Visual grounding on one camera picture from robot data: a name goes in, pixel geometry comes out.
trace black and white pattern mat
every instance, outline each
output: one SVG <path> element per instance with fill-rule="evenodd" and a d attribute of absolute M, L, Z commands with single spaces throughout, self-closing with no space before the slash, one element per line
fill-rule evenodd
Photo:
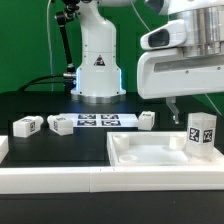
<path fill-rule="evenodd" d="M 135 114 L 60 114 L 74 127 L 138 127 Z"/>

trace black table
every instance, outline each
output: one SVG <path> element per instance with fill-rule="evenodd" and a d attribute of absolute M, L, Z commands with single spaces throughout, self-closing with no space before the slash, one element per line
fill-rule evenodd
<path fill-rule="evenodd" d="M 107 132 L 137 131 L 136 128 L 75 128 L 72 136 L 62 138 L 48 129 L 46 118 L 49 115 L 134 113 L 138 116 L 142 111 L 155 111 L 153 131 L 184 131 L 188 113 L 214 113 L 192 97 L 180 97 L 176 104 L 183 113 L 184 122 L 176 125 L 165 100 L 143 101 L 136 93 L 128 93 L 123 102 L 91 105 L 74 102 L 60 92 L 7 92 L 0 94 L 0 103 L 0 134 L 9 136 L 10 150 L 0 165 L 2 168 L 109 166 Z M 40 115 L 45 119 L 41 131 L 27 139 L 13 137 L 12 123 L 28 115 Z M 222 152 L 223 125 L 223 118 L 218 116 L 215 146 Z M 61 150 L 65 144 L 66 152 Z M 4 224 L 218 224 L 224 223 L 223 208 L 224 191 L 0 195 L 0 220 Z"/>

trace green wall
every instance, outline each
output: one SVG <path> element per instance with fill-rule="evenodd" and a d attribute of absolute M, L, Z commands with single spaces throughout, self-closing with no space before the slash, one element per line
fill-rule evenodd
<path fill-rule="evenodd" d="M 28 81 L 50 74 L 47 42 L 46 12 L 48 0 L 0 1 L 0 93 L 17 90 Z M 152 13 L 144 0 L 135 4 L 150 29 L 167 21 Z M 66 70 L 66 62 L 59 28 L 54 20 L 56 12 L 63 10 L 63 4 L 56 0 L 51 4 L 51 35 L 53 46 L 54 74 Z M 123 71 L 124 88 L 137 91 L 136 68 L 142 55 L 139 40 L 147 31 L 136 17 L 131 6 L 123 8 L 100 8 L 100 13 L 111 20 L 117 28 L 117 64 Z M 75 66 L 81 63 L 81 32 L 79 21 L 67 25 L 68 36 Z M 51 90 L 51 86 L 32 87 L 30 90 Z M 223 94 L 213 94 L 212 99 L 224 113 Z M 204 96 L 197 97 L 208 104 Z"/>

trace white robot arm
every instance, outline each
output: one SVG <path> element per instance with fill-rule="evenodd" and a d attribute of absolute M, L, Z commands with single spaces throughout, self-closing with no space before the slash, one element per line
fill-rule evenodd
<path fill-rule="evenodd" d="M 99 14 L 98 7 L 127 6 L 131 4 L 130 0 L 62 1 L 67 5 L 66 19 L 71 21 L 74 17 L 72 12 L 75 12 L 82 32 L 82 64 L 76 70 L 76 85 L 71 90 L 72 99 L 90 103 L 111 103 L 124 98 L 126 91 L 122 89 L 121 70 L 116 64 L 116 29 Z M 66 58 L 67 71 L 75 71 L 69 52 Z"/>
<path fill-rule="evenodd" d="M 141 38 L 144 99 L 224 91 L 224 0 L 146 0 L 169 22 Z"/>

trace white cube with black marker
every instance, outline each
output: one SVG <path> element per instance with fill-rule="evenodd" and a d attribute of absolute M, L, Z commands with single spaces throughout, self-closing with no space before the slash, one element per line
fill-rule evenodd
<path fill-rule="evenodd" d="M 59 135 L 73 134 L 73 121 L 60 115 L 50 115 L 47 118 L 49 128 Z"/>
<path fill-rule="evenodd" d="M 143 111 L 138 118 L 138 129 L 150 131 L 155 123 L 155 112 Z"/>
<path fill-rule="evenodd" d="M 43 118 L 40 116 L 27 116 L 13 122 L 13 135 L 15 137 L 27 138 L 40 131 Z"/>
<path fill-rule="evenodd" d="M 214 149 L 216 119 L 215 115 L 206 113 L 188 115 L 187 153 L 210 158 Z"/>

